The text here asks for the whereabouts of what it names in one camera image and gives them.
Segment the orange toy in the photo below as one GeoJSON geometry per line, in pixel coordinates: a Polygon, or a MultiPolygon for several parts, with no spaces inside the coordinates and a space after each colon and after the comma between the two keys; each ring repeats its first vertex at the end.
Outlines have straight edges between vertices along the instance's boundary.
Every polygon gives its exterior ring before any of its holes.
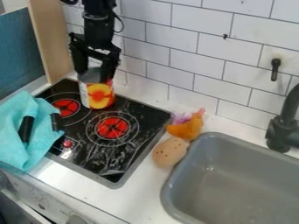
{"type": "Polygon", "coordinates": [[[191,120],[177,125],[168,125],[167,131],[174,137],[180,137],[187,141],[197,138],[204,126],[203,115],[205,110],[202,108],[199,112],[194,113],[191,120]]]}

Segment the sink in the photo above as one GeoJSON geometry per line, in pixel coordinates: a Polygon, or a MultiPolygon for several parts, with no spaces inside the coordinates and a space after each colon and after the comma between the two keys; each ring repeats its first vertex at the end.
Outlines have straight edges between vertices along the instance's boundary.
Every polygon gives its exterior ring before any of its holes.
{"type": "Polygon", "coordinates": [[[161,191],[188,224],[298,224],[299,162],[224,134],[196,139],[161,191]]]}

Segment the toy stove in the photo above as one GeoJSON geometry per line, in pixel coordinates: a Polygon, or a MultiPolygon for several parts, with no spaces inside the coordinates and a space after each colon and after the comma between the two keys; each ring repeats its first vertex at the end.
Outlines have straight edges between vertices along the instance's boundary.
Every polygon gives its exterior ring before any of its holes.
{"type": "Polygon", "coordinates": [[[60,110],[65,130],[47,156],[110,188],[125,183],[170,120],[167,112],[119,95],[109,108],[85,108],[73,80],[62,80],[37,97],[60,110]]]}

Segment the scratched surface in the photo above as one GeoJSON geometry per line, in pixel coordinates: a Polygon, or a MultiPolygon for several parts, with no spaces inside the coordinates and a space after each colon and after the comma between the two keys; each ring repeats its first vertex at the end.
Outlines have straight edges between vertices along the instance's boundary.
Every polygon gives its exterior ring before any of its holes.
{"type": "Polygon", "coordinates": [[[84,108],[78,84],[72,80],[63,80],[38,97],[55,106],[66,105],[60,108],[67,110],[61,112],[66,134],[50,152],[113,183],[170,119],[169,113],[120,96],[109,108],[84,108]]]}

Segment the blue cloth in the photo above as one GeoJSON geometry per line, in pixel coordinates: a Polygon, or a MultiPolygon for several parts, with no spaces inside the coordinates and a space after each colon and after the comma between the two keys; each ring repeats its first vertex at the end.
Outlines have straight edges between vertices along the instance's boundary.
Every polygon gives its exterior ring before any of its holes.
{"type": "Polygon", "coordinates": [[[35,99],[23,91],[0,106],[0,161],[29,171],[49,151],[63,134],[52,130],[50,114],[59,113],[44,99],[35,99]],[[35,118],[29,143],[23,143],[18,134],[23,118],[35,118]]]}

